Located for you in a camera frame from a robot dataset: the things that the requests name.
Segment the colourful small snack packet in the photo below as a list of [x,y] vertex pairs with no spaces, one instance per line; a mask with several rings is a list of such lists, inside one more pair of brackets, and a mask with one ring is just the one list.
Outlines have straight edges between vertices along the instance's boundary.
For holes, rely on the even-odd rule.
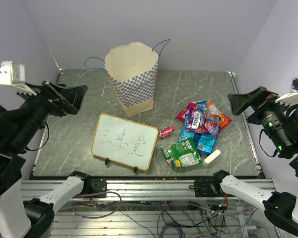
[[195,103],[197,105],[197,108],[204,114],[206,115],[210,115],[210,111],[209,111],[209,108],[208,108],[208,105],[207,105],[207,101],[204,100],[204,101],[198,101]]

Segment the purple snack packet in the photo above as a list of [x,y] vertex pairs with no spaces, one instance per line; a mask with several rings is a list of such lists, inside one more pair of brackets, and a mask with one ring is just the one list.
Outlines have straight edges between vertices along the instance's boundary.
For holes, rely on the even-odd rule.
[[190,108],[185,122],[186,132],[217,136],[220,131],[217,115],[205,114],[199,109]]

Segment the teal snack packet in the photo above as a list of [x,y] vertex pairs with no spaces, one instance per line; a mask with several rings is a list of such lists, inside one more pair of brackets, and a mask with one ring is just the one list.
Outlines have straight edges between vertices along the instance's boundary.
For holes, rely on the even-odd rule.
[[193,138],[194,144],[200,155],[209,155],[213,152],[217,137],[208,134],[185,131],[187,116],[184,119],[184,125],[178,137],[178,142],[188,138]]

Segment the pink snack packet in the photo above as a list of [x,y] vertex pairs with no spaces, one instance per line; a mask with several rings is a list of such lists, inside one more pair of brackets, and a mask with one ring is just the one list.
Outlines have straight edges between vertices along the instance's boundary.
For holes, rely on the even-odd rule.
[[191,109],[191,108],[193,108],[193,109],[198,109],[197,108],[197,105],[195,104],[196,102],[190,102],[188,105],[187,105],[187,107],[184,109],[184,110],[182,110],[175,118],[176,119],[178,119],[178,120],[180,120],[181,122],[184,122],[184,119],[185,119],[185,116],[187,116],[188,114],[189,114],[189,110]]

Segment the blue checkered paper bag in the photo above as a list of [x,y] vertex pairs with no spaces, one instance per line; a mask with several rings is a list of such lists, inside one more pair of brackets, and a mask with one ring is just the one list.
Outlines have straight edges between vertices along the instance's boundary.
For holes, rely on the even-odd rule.
[[84,66],[107,73],[111,87],[128,117],[153,109],[159,58],[170,42],[154,47],[132,42],[115,47],[104,59],[89,57]]

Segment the green snack packet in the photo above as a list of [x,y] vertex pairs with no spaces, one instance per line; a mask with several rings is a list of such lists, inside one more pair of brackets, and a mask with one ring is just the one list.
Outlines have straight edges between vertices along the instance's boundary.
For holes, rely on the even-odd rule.
[[195,166],[203,162],[192,137],[160,150],[168,165],[175,172],[179,168]]

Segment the small red candy packet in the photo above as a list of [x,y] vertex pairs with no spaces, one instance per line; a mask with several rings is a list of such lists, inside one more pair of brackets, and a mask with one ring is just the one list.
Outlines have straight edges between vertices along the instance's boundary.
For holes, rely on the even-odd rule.
[[174,131],[174,126],[168,126],[162,130],[159,131],[158,136],[159,138],[165,138],[171,135],[171,133]]

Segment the orange snack packet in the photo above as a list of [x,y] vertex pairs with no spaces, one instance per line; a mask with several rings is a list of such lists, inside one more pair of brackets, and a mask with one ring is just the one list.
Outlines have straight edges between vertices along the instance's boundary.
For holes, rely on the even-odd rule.
[[208,109],[211,114],[217,115],[219,117],[219,119],[220,119],[219,126],[220,126],[221,130],[223,130],[226,126],[228,126],[232,122],[232,119],[230,117],[226,116],[225,114],[223,114],[216,107],[216,105],[214,104],[213,101],[208,100],[207,106],[208,106]]

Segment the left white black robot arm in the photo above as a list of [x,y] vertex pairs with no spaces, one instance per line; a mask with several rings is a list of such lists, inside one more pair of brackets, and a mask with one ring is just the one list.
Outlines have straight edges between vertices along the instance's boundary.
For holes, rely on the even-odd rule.
[[41,85],[29,85],[29,89],[30,92],[21,94],[24,103],[20,108],[8,111],[0,105],[0,238],[41,237],[65,203],[91,192],[90,175],[75,171],[47,195],[22,199],[22,154],[29,150],[29,142],[47,126],[49,116],[76,115],[88,87],[44,81]]

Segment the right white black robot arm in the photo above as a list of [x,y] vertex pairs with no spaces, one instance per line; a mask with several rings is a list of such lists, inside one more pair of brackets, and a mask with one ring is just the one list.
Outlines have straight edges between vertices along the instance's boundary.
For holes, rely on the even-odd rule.
[[247,122],[263,127],[262,132],[276,147],[274,155],[290,160],[295,178],[290,178],[289,172],[280,172],[274,178],[278,190],[265,192],[221,170],[211,178],[210,193],[234,195],[263,211],[277,228],[298,237],[298,91],[279,96],[258,87],[247,94],[229,94],[228,99],[235,116],[249,107],[253,109]]

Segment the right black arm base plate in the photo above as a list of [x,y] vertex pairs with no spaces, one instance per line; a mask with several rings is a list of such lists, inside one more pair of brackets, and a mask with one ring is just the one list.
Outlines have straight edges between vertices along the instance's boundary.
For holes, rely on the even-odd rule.
[[194,180],[189,185],[189,189],[194,191],[195,197],[224,197],[224,192],[216,185],[210,177],[202,177]]

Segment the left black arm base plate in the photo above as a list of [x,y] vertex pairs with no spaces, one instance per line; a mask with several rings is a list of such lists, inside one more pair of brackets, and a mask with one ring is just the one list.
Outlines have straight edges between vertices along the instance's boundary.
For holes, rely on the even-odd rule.
[[102,178],[92,178],[90,181],[90,186],[85,190],[85,194],[95,194],[98,195],[92,195],[92,197],[95,198],[105,198],[107,191],[107,182],[106,180]]

